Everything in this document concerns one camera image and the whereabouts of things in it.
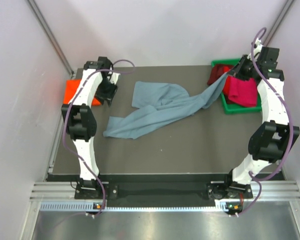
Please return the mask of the blue grey t shirt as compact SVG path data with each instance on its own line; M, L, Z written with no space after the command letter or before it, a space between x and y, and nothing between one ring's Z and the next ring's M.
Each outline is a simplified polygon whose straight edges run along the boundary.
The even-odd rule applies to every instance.
M109 117L104 137L137 139L170 123L209 108L220 96L227 74L223 74L202 93L190 96L178 84L135 83L132 104L136 108L126 117Z

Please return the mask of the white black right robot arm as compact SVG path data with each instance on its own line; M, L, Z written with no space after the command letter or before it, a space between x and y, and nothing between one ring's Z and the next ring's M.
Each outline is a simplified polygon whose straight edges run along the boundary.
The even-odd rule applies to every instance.
M289 119L283 96L284 74L277 69L279 49L253 44L230 71L239 80L253 79L261 100L262 124L250 137L248 155L225 179L223 192L237 198L249 190L252 178L264 168L283 161L297 140L300 129Z

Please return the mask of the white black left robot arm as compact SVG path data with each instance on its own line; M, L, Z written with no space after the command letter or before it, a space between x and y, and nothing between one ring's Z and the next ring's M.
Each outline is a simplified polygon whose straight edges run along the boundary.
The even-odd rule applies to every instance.
M113 63L105 56L84 64L82 79L74 96L61 107L64 120L63 136L69 136L75 145L80 161L80 176L77 181L76 199L101 199L103 186L98 182L94 151L97 122L91 110L93 100L109 106L118 89L118 73L113 72Z

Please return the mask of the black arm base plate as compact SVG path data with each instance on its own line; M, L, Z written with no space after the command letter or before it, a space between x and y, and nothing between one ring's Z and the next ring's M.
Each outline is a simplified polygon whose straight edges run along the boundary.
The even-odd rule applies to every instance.
M125 197L198 197L200 200L239 199L253 197L251 186L230 189L225 183L201 181L150 181L150 182L109 182L103 183L107 200Z

